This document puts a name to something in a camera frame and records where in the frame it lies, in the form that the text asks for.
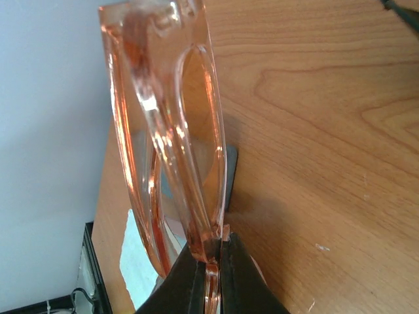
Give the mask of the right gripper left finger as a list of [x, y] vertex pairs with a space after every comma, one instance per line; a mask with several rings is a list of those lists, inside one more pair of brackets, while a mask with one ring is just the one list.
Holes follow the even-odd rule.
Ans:
[[206, 265], [184, 246], [164, 282], [149, 296], [136, 314], [203, 314]]

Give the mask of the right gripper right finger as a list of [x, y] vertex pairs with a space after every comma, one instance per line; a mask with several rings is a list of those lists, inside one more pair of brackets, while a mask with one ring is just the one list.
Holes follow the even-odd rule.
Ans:
[[240, 237], [231, 233], [221, 247], [221, 312], [288, 313], [268, 288]]

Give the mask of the grey-blue glasses case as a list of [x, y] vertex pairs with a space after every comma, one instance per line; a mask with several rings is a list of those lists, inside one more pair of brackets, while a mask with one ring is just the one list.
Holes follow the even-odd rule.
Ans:
[[[215, 189], [217, 188], [218, 164], [215, 161], [213, 145], [201, 137], [192, 139], [198, 171], [204, 188], [204, 196], [210, 207], [215, 206]], [[163, 168], [159, 165], [155, 148], [149, 132], [141, 130], [132, 135], [132, 150], [136, 165], [136, 179], [141, 205], [138, 213], [144, 220], [144, 229], [152, 232], [152, 209], [157, 206], [161, 210], [166, 229], [175, 237], [186, 239], [181, 225], [173, 193]]]

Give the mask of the red-framed clear glasses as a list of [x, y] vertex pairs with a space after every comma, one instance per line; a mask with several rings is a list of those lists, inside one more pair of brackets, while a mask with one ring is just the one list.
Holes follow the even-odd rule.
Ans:
[[[98, 10], [113, 123], [137, 229], [163, 280], [184, 246], [206, 265], [204, 313], [221, 312], [220, 253], [227, 193], [227, 148], [211, 37], [202, 1], [125, 1]], [[186, 239], [152, 209], [144, 229], [132, 135], [147, 131], [164, 170]], [[213, 145], [218, 164], [210, 207], [192, 139]]]

